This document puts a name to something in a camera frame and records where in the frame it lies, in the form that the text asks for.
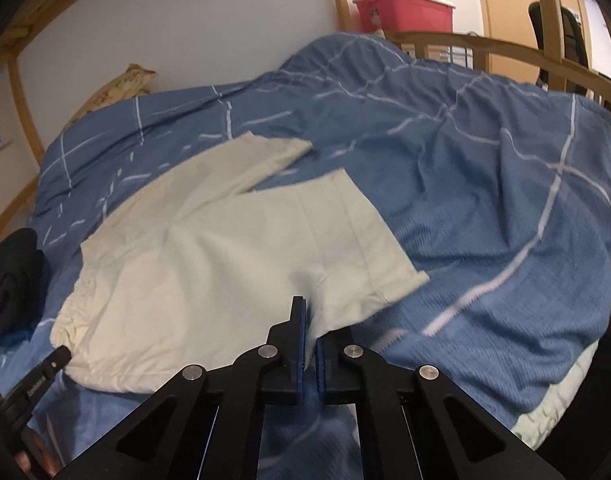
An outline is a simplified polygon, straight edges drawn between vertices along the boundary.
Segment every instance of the triangular cutout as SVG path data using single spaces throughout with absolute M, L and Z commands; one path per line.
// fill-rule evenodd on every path
M 177 399 L 167 397 L 144 420 L 119 440 L 117 451 L 141 462 L 150 462 L 156 455 L 176 407 Z
M 465 456 L 472 463 L 480 462 L 505 449 L 505 444 L 455 397 L 444 399 L 447 414 L 457 430 Z

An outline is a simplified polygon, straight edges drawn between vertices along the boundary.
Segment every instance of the wooden bed frame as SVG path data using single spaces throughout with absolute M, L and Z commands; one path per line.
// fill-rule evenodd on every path
M 12 94 L 32 152 L 41 163 L 44 148 L 32 122 L 28 110 L 23 86 L 19 77 L 17 57 L 22 50 L 50 22 L 72 6 L 78 0 L 26 0 L 12 18 L 8 28 L 0 38 L 0 64 L 7 63 L 12 87 Z M 337 8 L 338 26 L 341 30 L 353 30 L 348 0 L 334 0 Z M 575 82 L 611 103 L 611 80 L 585 68 L 578 63 L 565 59 L 563 47 L 563 23 L 561 3 L 559 0 L 540 0 L 543 21 L 543 49 L 535 49 L 508 41 L 466 36 L 463 34 L 445 34 L 436 32 L 384 32 L 385 38 L 405 48 L 414 46 L 415 56 L 425 58 L 429 55 L 429 46 L 458 46 L 473 51 L 474 68 L 489 72 L 490 56 L 505 56 L 530 65 L 548 70 L 549 88 L 564 91 L 567 80 Z M 611 22 L 606 17 L 611 35 Z M 7 226 L 24 205 L 32 208 L 33 196 L 36 193 L 38 178 L 34 178 L 17 195 L 0 215 L 0 238 L 6 234 Z

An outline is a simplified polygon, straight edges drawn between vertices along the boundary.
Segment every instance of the black mechanical arm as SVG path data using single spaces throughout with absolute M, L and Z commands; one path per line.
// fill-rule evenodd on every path
M 57 480 L 253 480 L 265 406 L 302 399 L 305 328 L 306 302 L 295 297 L 290 320 L 273 326 L 265 345 L 228 367 L 183 368 Z M 2 480 L 26 478 L 14 460 L 22 449 L 35 477 L 47 478 L 22 434 L 66 352 L 57 349 L 0 403 Z M 432 365 L 388 364 L 345 328 L 319 339 L 316 367 L 322 402 L 356 406 L 365 480 L 563 480 Z

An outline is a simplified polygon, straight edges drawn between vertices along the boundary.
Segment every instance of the black folded cloth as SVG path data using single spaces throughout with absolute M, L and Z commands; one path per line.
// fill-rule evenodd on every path
M 29 330 L 41 314 L 43 266 L 33 229 L 19 229 L 0 243 L 0 337 Z

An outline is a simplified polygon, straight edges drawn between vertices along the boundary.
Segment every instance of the wooden bed rail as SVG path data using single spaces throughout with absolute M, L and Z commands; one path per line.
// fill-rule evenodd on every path
M 34 208 L 34 197 L 37 192 L 37 185 L 39 183 L 39 177 L 36 176 L 19 192 L 19 194 L 12 199 L 6 209 L 0 214 L 0 239 L 9 235 L 10 231 L 8 225 L 12 221 L 12 218 L 19 212 L 23 206 L 27 206 L 30 212 Z
M 546 57 L 543 50 L 493 38 L 448 34 L 445 32 L 385 31 L 384 34 L 387 40 L 399 46 L 413 44 L 415 54 L 420 58 L 428 57 L 429 45 L 471 48 L 473 51 L 474 68 L 486 72 L 489 70 L 490 54 L 517 59 L 548 70 L 548 72 L 558 75 L 563 81 L 571 80 L 593 90 L 611 103 L 610 79 L 569 59 L 562 58 L 558 62 L 554 61 Z

